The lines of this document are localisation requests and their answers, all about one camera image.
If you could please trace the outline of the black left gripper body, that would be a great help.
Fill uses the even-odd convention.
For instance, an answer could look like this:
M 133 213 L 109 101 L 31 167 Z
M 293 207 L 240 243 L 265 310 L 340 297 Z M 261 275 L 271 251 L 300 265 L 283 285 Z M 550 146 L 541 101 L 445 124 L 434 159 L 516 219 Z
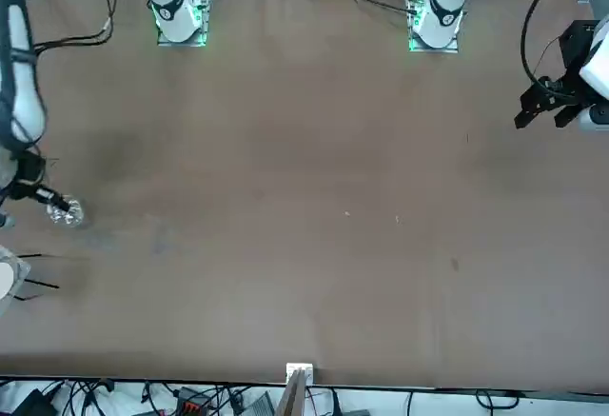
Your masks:
M 560 36 L 560 53 L 565 72 L 558 80 L 560 92 L 573 95 L 578 102 L 591 102 L 598 94 L 580 77 L 594 38 L 598 20 L 575 20 Z

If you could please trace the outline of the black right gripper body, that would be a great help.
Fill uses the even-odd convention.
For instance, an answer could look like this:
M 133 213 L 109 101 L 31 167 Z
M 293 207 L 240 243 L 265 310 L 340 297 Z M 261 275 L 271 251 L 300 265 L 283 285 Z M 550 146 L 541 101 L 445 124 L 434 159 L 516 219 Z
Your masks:
M 34 152 L 21 152 L 16 156 L 17 171 L 7 187 L 8 198 L 45 198 L 42 194 L 46 159 Z

